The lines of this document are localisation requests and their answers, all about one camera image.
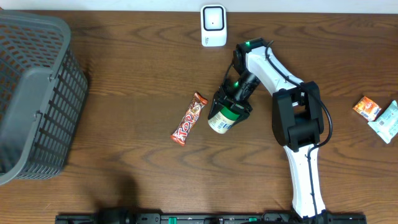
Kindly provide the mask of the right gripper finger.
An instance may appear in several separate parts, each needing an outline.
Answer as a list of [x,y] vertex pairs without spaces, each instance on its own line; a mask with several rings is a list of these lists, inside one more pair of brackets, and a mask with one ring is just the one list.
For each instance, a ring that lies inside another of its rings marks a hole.
[[239,115],[239,117],[236,119],[236,121],[233,124],[233,126],[235,126],[238,123],[249,118],[249,116],[252,112],[252,107],[243,107],[243,108],[232,107],[231,111]]
[[214,117],[218,112],[220,112],[225,107],[224,105],[225,97],[226,95],[223,90],[218,90],[215,92],[215,94],[213,95],[211,109],[208,114],[208,120]]

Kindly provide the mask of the green lid jar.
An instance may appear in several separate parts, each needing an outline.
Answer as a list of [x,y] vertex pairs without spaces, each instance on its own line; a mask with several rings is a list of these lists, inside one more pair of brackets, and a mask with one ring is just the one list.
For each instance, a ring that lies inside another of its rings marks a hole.
[[222,106],[214,110],[208,118],[208,124],[218,134],[224,134],[237,122],[239,114],[232,112],[229,108]]

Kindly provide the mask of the red chocolate bar wrapper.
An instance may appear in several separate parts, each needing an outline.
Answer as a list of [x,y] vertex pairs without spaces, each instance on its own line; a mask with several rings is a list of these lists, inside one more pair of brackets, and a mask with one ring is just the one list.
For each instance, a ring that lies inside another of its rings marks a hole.
[[199,92],[195,92],[193,95],[193,99],[183,116],[180,124],[176,128],[176,130],[171,134],[171,139],[184,146],[187,140],[187,137],[194,127],[195,123],[198,121],[201,111],[203,107],[208,103],[208,100],[199,94]]

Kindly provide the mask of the orange tissue pack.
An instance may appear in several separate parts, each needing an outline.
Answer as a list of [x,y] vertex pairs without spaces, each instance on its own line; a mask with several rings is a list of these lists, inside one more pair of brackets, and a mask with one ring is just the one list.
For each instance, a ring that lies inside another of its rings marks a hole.
[[381,107],[367,96],[363,96],[353,109],[368,121],[374,121],[381,111]]

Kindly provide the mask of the teal wet wipes pack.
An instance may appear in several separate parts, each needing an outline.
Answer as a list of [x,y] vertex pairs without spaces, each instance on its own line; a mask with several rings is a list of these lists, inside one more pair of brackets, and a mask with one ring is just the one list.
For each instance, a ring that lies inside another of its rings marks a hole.
[[396,100],[388,106],[380,117],[375,121],[368,122],[368,125],[376,132],[378,136],[389,144],[392,138],[397,134],[397,102]]

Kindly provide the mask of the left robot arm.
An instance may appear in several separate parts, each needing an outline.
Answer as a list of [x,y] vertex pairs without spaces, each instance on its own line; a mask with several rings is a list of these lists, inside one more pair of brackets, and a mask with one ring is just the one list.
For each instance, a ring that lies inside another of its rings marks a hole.
[[106,208],[97,214],[98,224],[130,224],[133,219],[126,208]]

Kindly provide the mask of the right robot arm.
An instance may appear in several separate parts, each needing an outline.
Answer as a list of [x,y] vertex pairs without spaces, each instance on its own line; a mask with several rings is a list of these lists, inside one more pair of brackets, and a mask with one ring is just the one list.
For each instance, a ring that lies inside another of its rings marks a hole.
[[315,82],[303,82],[275,57],[271,43],[262,38],[238,44],[233,51],[233,67],[239,78],[232,83],[224,77],[213,96],[208,124],[224,134],[249,118],[248,99],[259,85],[272,97],[272,132],[286,152],[293,185],[294,222],[321,223],[325,213],[319,177],[318,150],[323,143],[323,117],[328,116]]

